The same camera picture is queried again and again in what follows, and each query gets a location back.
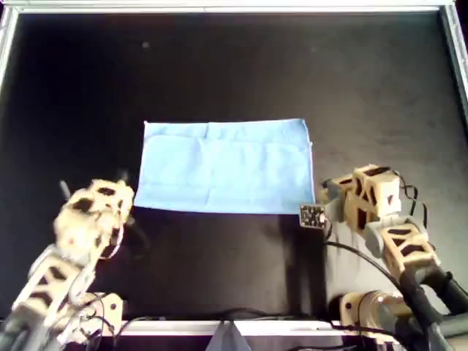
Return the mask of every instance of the black table surface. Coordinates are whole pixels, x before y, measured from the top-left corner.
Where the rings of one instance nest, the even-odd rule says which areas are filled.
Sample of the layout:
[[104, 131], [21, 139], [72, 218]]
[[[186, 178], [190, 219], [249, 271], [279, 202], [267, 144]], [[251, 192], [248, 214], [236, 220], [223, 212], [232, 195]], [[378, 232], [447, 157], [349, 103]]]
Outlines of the black table surface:
[[[399, 169], [426, 193], [432, 242], [468, 282], [457, 245], [468, 241], [467, 147], [436, 13], [21, 15], [0, 99], [1, 315], [54, 240], [61, 179], [79, 189], [125, 168], [136, 188], [144, 121], [304, 118], [316, 181]], [[135, 260], [125, 245], [92, 287], [127, 299], [128, 315], [321, 316], [328, 298], [379, 279], [365, 267], [353, 283], [349, 261], [326, 279], [322, 237], [296, 216], [134, 213], [151, 252]]]

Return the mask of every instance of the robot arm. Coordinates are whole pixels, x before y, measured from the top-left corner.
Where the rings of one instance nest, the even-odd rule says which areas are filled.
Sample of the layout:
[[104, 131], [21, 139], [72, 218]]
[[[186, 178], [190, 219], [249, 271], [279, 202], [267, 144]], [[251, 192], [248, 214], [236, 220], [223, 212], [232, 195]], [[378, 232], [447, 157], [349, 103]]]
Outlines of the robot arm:
[[[362, 236], [369, 251], [382, 258], [399, 284], [401, 295], [378, 291], [346, 294], [340, 306], [344, 325], [360, 324], [419, 337], [420, 343], [413, 343], [416, 350], [451, 350], [444, 337], [468, 332], [468, 295], [450, 272], [440, 268], [425, 226], [412, 216], [398, 214], [400, 180], [389, 167], [368, 165], [326, 181], [319, 196], [321, 204], [301, 208], [301, 225], [324, 229], [327, 221], [346, 222]], [[436, 311], [422, 284], [436, 292], [450, 316]], [[379, 342], [393, 341], [374, 333], [363, 335]]]
[[[112, 257], [120, 246], [133, 195], [124, 181], [94, 180], [71, 196], [53, 224], [56, 243], [31, 266], [29, 280], [1, 326], [1, 351], [52, 351], [67, 342], [86, 342], [83, 331], [101, 328], [96, 316], [104, 314], [118, 327], [121, 299], [86, 291], [98, 260]], [[111, 245], [114, 250], [103, 256]], [[94, 318], [83, 322], [83, 315]]]

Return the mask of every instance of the cloth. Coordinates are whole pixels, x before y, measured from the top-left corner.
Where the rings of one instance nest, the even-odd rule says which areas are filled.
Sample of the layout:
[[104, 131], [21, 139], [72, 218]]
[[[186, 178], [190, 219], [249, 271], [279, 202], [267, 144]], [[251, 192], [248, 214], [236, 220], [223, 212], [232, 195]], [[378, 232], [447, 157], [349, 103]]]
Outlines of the cloth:
[[145, 123], [136, 206], [298, 214], [313, 188], [304, 120]]

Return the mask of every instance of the light blue towel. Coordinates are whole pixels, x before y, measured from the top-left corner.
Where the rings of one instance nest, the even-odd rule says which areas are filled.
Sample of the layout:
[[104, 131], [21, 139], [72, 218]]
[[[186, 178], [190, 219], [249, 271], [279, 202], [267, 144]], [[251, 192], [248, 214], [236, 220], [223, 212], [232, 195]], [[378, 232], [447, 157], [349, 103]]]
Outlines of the light blue towel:
[[136, 206], [297, 214], [313, 188], [304, 120], [145, 123]]

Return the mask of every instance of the aluminum frame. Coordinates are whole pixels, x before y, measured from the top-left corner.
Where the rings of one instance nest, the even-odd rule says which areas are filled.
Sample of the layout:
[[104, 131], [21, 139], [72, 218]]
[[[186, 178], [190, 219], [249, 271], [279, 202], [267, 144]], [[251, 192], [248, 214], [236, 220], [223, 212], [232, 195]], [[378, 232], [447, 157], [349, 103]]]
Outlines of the aluminum frame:
[[[468, 125], [468, 54], [451, 0], [5, 0], [0, 22], [0, 93], [21, 13], [410, 12], [440, 11]], [[210, 336], [218, 321], [139, 321], [127, 336]], [[327, 322], [235, 321], [245, 336], [343, 336]]]

